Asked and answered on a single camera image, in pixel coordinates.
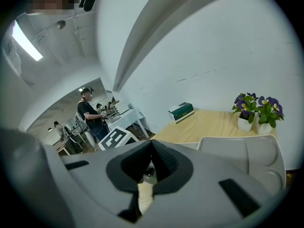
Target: potted plant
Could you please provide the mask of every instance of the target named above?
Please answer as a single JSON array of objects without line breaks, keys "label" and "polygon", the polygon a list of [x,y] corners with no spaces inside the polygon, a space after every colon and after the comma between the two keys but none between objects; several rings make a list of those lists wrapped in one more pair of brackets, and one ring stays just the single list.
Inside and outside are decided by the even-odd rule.
[{"label": "potted plant", "polygon": [[256,106],[257,99],[258,97],[255,93],[247,93],[247,95],[241,93],[234,101],[234,104],[236,105],[232,107],[232,110],[235,110],[233,113],[241,112],[238,117],[238,128],[245,132],[250,131],[255,117],[255,112],[259,111]]},{"label": "potted plant", "polygon": [[265,99],[261,96],[258,103],[260,106],[258,107],[259,117],[257,118],[257,134],[265,135],[276,127],[277,120],[284,120],[283,109],[278,100],[271,97]]}]

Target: purple flower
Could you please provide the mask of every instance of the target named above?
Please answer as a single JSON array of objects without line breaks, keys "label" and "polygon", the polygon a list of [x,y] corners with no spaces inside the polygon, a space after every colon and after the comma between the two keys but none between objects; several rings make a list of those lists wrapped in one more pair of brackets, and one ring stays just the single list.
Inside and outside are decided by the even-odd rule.
[{"label": "purple flower", "polygon": [[247,111],[247,103],[245,100],[240,100],[237,103],[237,107],[242,110],[244,116],[248,116],[249,112]]},{"label": "purple flower", "polygon": [[273,104],[273,108],[274,108],[274,111],[278,114],[278,115],[283,115],[283,109],[282,109],[282,106],[278,103],[274,103]]},{"label": "purple flower", "polygon": [[274,98],[271,98],[271,100],[270,100],[270,104],[271,105],[274,105],[274,104],[279,104],[279,102],[278,102],[278,100],[277,99],[274,99]]},{"label": "purple flower", "polygon": [[234,104],[238,103],[239,100],[243,98],[243,96],[244,96],[244,94],[240,94],[240,95],[236,98],[236,100],[234,101]]},{"label": "purple flower", "polygon": [[240,100],[238,103],[237,103],[237,107],[241,110],[247,110],[247,103],[245,100]]},{"label": "purple flower", "polygon": [[242,110],[242,113],[243,113],[244,116],[248,116],[249,115],[249,112],[245,111],[245,110]]},{"label": "purple flower", "polygon": [[258,99],[258,97],[256,96],[256,94],[255,94],[255,93],[250,94],[250,93],[248,93],[248,92],[247,92],[247,94],[248,94],[249,96],[251,96],[251,97],[252,97],[252,99],[253,99],[254,101],[256,101],[256,100]]},{"label": "purple flower", "polygon": [[269,102],[269,99],[271,99],[271,97],[268,97],[266,100],[264,98],[264,96],[261,96],[258,100],[258,103],[262,106],[266,105]]}]

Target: black t-shirt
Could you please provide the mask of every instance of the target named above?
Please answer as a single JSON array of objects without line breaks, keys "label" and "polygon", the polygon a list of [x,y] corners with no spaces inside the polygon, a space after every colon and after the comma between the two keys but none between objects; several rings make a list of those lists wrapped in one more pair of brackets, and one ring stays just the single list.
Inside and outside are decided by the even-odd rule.
[{"label": "black t-shirt", "polygon": [[89,128],[92,129],[92,128],[94,128],[94,127],[102,124],[101,119],[87,120],[85,118],[84,113],[86,113],[86,112],[89,112],[89,114],[92,114],[92,115],[99,115],[98,112],[95,111],[93,109],[93,107],[91,107],[91,105],[88,102],[80,102],[80,103],[78,103],[77,111],[81,115],[82,120],[85,119],[85,122],[86,122],[86,124],[88,125]]}]

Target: man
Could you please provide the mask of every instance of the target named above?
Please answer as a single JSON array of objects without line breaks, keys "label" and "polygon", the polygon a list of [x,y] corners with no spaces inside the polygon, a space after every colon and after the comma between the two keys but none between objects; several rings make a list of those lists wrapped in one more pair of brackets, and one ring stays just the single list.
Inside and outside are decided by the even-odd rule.
[{"label": "man", "polygon": [[107,112],[111,111],[111,109],[112,109],[111,104],[112,104],[111,102],[108,102],[108,105],[105,106],[105,109],[106,109]]},{"label": "man", "polygon": [[78,144],[74,143],[71,139],[70,139],[70,135],[72,134],[69,129],[67,127],[65,127],[64,125],[59,124],[57,121],[54,122],[54,127],[57,131],[57,133],[60,136],[60,141],[64,142],[66,145],[66,150],[70,153],[70,154],[80,154],[83,153],[82,149],[78,146]]},{"label": "man", "polygon": [[99,104],[99,103],[96,105],[98,114],[101,114],[101,113],[103,112],[103,109],[101,108],[101,106],[102,106],[102,105]]},{"label": "man", "polygon": [[105,125],[102,122],[102,116],[88,103],[92,100],[91,91],[88,88],[84,88],[81,91],[81,100],[78,103],[77,111],[81,115],[82,119],[85,120],[90,130],[95,136],[102,140],[107,134]]}]

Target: ceiling light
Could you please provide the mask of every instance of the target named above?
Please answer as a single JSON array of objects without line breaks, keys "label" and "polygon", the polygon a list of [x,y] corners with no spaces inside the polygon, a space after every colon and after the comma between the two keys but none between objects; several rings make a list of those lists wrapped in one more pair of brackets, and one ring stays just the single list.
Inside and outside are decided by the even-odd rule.
[{"label": "ceiling light", "polygon": [[17,21],[13,27],[12,36],[18,42],[18,44],[29,53],[36,61],[39,61],[43,56],[37,51],[36,48],[32,45],[29,39],[25,36],[21,28],[19,27]]},{"label": "ceiling light", "polygon": [[56,24],[57,29],[63,29],[66,26],[66,22],[64,20],[58,21]]}]

